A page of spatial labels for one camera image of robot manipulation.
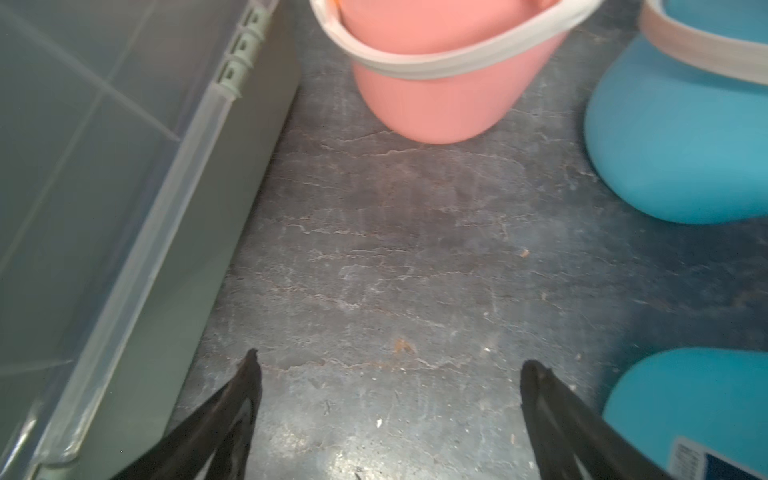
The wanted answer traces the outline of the clear plastic storage box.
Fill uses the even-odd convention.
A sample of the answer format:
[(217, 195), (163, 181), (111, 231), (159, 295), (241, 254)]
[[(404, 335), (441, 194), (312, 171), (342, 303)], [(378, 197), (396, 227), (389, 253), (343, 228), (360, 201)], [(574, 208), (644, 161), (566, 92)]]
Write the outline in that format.
[(1, 475), (165, 433), (298, 89), (280, 1), (1, 5)]

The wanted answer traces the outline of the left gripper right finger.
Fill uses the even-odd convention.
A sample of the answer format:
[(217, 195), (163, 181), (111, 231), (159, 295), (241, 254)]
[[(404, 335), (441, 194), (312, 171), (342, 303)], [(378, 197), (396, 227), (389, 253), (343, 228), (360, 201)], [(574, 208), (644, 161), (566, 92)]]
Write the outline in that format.
[(523, 363), (522, 412), (542, 479), (668, 479), (551, 369)]

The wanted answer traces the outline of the blue bucket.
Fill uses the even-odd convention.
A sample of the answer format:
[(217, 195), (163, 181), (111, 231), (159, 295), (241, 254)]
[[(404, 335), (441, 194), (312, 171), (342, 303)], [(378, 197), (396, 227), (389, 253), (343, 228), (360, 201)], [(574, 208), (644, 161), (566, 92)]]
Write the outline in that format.
[(687, 348), (624, 374), (605, 421), (674, 479), (767, 476), (767, 355)]
[(767, 5), (647, 1), (602, 76), (584, 134), (597, 173), (655, 218), (715, 224), (767, 212)]

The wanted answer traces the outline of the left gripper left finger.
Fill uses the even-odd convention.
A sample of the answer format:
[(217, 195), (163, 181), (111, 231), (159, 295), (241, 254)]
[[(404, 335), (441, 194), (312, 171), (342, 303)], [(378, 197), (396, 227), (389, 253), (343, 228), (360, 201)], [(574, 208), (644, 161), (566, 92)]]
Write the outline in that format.
[(261, 398), (262, 370), (251, 349), (221, 389), (115, 477), (244, 478)]

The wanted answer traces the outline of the pink plastic bucket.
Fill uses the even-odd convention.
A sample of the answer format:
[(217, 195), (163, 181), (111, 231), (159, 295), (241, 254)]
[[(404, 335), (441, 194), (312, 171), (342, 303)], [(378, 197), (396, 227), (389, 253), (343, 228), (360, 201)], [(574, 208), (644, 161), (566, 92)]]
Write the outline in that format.
[(313, 1), (390, 130), (452, 144), (498, 123), (597, 1)]

